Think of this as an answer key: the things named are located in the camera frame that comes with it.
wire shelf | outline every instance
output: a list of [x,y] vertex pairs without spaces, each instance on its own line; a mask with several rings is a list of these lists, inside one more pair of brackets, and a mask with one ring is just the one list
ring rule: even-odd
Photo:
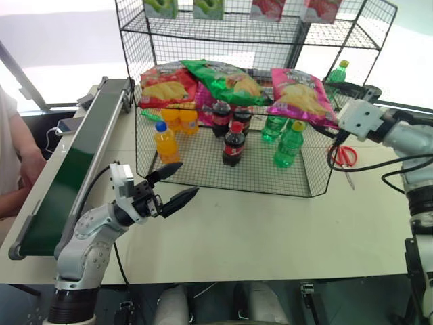
[[[362,85],[381,52],[397,8],[385,0],[343,0],[333,24],[301,21],[304,0],[287,0],[280,23],[250,20],[251,0],[225,0],[222,21],[195,20],[192,0],[179,2],[176,19],[145,16],[142,0],[116,0],[116,10],[128,74],[139,84],[140,74],[165,62],[207,59],[240,68],[269,71],[293,68],[302,47],[335,47],[336,58],[324,62],[329,71],[350,51],[360,51],[363,63],[349,82]],[[136,87],[136,98],[140,97]],[[335,108],[349,97],[336,95]],[[254,108],[250,132],[240,163],[223,164],[223,140],[209,127],[196,135],[177,134],[183,167],[168,182],[251,192],[313,197],[326,193],[331,171],[326,163],[331,140],[312,127],[304,131],[304,145],[295,163],[287,169],[273,164],[277,143],[261,141],[267,108]],[[146,176],[161,167],[153,140],[154,121],[136,111],[137,173]]]
[[[286,16],[280,23],[270,24],[250,20],[245,14],[226,14],[223,21],[212,21],[194,20],[191,12],[180,12],[177,19],[149,18],[147,25],[144,12],[140,12],[121,31],[201,41],[339,47],[345,42],[352,25],[353,22],[347,20],[336,20],[332,25],[312,24],[307,38],[300,42],[297,35],[306,30],[300,18],[294,16]],[[351,32],[346,46],[379,50],[378,45],[358,25]]]

red scissors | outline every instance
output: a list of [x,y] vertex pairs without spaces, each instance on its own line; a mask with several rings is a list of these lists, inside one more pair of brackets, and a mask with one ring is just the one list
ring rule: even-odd
[[[340,165],[343,169],[349,169],[353,167],[357,161],[358,161],[358,154],[355,149],[348,146],[340,146],[337,150],[337,155],[334,153],[332,154],[332,160],[337,164]],[[350,174],[346,172],[346,178],[349,182],[349,185],[354,190],[355,184],[353,183],[352,178],[350,177]]]

person's arm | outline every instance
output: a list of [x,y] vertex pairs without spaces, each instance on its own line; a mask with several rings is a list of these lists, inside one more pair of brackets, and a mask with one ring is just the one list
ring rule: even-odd
[[9,118],[14,148],[21,156],[21,177],[25,186],[33,186],[46,164],[27,124],[17,113]]
[[7,194],[0,195],[0,219],[12,217],[20,212],[30,188],[22,188]]

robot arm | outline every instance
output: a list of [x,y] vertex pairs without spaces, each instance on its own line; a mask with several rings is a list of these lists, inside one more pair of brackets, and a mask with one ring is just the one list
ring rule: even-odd
[[405,256],[418,312],[433,324],[433,127],[409,124],[363,100],[343,109],[339,126],[360,141],[371,139],[393,148],[400,158],[424,155],[403,161],[413,234],[406,239]]
[[55,294],[44,324],[95,323],[97,293],[116,239],[130,225],[144,223],[148,217],[168,217],[196,195],[198,188],[190,188],[162,204],[154,194],[154,184],[181,165],[166,165],[136,186],[128,165],[110,165],[116,200],[86,212],[77,221],[72,238],[58,257]]

orange bottle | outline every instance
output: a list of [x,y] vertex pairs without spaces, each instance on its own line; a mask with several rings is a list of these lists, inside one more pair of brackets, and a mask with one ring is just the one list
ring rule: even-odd
[[175,139],[175,133],[167,128],[167,124],[163,121],[158,121],[155,124],[155,143],[156,151],[164,164],[177,163],[181,159]]
[[179,110],[174,108],[163,108],[161,109],[161,115],[169,129],[174,132],[182,129],[181,121],[179,120]]
[[188,135],[193,135],[198,131],[198,114],[196,110],[180,110],[182,131]]

